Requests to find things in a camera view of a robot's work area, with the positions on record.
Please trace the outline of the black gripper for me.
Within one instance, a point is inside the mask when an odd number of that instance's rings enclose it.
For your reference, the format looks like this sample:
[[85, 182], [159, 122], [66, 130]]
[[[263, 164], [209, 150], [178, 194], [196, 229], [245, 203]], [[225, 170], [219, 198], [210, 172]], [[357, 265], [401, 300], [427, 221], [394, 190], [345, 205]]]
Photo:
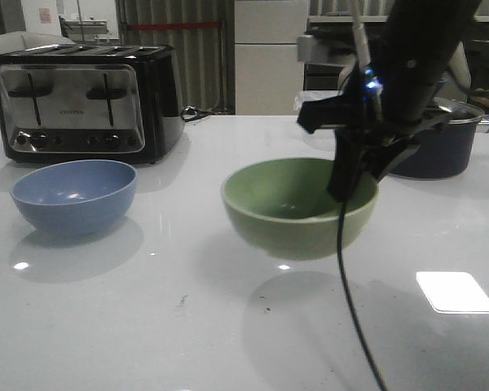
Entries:
[[434, 90], [447, 70], [440, 60], [375, 60], [367, 68], [356, 64], [345, 89], [335, 98], [305, 103], [304, 109], [323, 109], [342, 122], [336, 130], [328, 194], [338, 203], [348, 201], [363, 174], [380, 182], [419, 149], [416, 135], [447, 121], [424, 118]]

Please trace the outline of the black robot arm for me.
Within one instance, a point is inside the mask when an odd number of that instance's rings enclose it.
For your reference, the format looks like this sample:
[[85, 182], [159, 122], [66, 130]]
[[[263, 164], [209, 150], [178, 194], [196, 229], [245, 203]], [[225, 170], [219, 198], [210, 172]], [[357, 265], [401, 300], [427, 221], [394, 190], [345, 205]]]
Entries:
[[397, 1], [378, 37], [369, 38], [355, 18], [348, 33], [313, 29], [298, 38], [300, 60], [346, 66], [339, 95], [306, 101], [297, 119], [309, 134], [333, 129], [333, 190], [364, 173], [384, 178], [423, 148], [426, 131], [447, 127], [453, 115], [436, 95], [478, 6]]

